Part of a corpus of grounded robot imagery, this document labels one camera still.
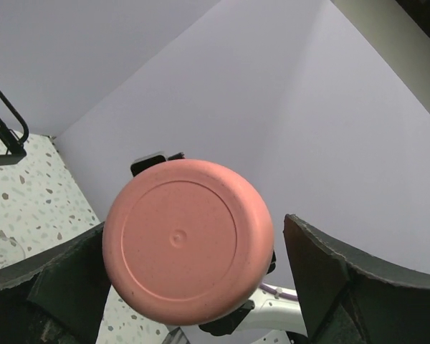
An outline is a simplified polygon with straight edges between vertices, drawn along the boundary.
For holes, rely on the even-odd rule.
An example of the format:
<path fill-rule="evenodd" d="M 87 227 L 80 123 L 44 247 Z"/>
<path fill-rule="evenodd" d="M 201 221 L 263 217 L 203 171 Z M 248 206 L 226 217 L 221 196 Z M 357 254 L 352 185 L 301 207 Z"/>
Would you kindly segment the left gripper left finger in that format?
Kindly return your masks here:
<path fill-rule="evenodd" d="M 96 342 L 111 286 L 102 231 L 0 269 L 0 344 Z"/>

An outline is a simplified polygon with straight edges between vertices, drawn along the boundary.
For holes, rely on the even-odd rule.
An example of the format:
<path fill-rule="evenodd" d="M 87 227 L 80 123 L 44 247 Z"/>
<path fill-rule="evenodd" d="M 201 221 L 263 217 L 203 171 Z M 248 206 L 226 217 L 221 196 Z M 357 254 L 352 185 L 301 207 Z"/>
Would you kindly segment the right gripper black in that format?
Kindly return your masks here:
<path fill-rule="evenodd" d="M 217 320 L 199 325 L 199 329 L 213 336 L 231 335 L 244 321 L 247 315 L 254 310 L 256 302 L 253 296 L 243 302 L 237 309 Z"/>

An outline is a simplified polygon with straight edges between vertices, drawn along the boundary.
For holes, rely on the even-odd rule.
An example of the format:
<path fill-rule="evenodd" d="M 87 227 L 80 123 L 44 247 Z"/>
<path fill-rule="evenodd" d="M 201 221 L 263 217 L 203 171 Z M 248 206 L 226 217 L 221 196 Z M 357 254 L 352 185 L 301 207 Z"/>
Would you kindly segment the coral pink plastic cup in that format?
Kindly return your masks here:
<path fill-rule="evenodd" d="M 209 161 L 147 168 L 114 200 L 104 223 L 107 275 L 136 312 L 198 325 L 243 305 L 269 269 L 274 226 L 245 178 Z"/>

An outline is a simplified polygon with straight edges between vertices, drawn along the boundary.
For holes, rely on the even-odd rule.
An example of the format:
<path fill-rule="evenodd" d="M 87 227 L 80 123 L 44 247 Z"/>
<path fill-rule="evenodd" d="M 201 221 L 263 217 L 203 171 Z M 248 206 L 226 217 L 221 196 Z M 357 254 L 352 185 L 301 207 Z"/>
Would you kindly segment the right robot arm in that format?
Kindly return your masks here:
<path fill-rule="evenodd" d="M 213 268 L 228 269 L 225 258 L 193 258 L 176 261 L 166 259 L 168 271 L 165 286 L 168 291 L 180 300 L 199 295 L 194 287 L 204 287 L 209 290 L 213 282 L 220 280 L 220 275 L 211 273 Z M 169 335 L 165 343 L 244 343 L 243 332 L 248 330 L 268 330 L 263 338 L 256 343 L 306 343 L 307 330 L 302 317 L 297 292 L 275 285 L 257 283 L 257 289 L 250 296 L 241 295 L 239 288 L 252 287 L 250 279 L 238 279 L 230 290 L 222 293 L 212 293 L 211 303 L 189 308 L 183 306 L 186 317 L 192 316 L 194 311 L 213 310 L 213 305 L 227 300 L 235 301 L 223 307 L 228 310 L 222 317 L 204 324 L 189 325 L 185 323 L 168 326 Z"/>

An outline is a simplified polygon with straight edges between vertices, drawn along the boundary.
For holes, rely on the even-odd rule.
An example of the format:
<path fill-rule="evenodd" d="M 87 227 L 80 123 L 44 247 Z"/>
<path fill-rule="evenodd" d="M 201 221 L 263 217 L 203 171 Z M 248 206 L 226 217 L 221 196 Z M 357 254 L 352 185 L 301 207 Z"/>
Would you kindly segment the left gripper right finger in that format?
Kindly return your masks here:
<path fill-rule="evenodd" d="M 309 343 L 430 343 L 430 274 L 374 257 L 295 215 L 287 256 Z"/>

